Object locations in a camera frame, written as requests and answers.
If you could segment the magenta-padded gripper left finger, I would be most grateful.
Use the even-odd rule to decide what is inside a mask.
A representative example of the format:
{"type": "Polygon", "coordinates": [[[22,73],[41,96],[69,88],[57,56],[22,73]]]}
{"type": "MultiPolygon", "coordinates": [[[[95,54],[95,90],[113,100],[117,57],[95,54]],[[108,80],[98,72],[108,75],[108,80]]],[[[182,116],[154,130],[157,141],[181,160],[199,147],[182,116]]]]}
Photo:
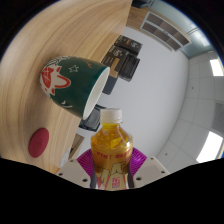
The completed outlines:
{"type": "Polygon", "coordinates": [[[83,188],[95,188],[96,173],[91,150],[85,151],[76,159],[68,160],[56,175],[83,188]]]}

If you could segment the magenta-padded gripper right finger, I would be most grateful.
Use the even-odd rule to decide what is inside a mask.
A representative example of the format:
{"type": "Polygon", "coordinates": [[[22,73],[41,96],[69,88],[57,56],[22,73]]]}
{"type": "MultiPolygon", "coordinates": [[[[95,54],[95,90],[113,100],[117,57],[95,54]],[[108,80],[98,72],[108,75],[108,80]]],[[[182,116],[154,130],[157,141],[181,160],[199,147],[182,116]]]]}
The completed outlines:
{"type": "Polygon", "coordinates": [[[169,171],[154,156],[147,157],[134,148],[129,163],[128,186],[141,188],[169,175],[169,171]]]}

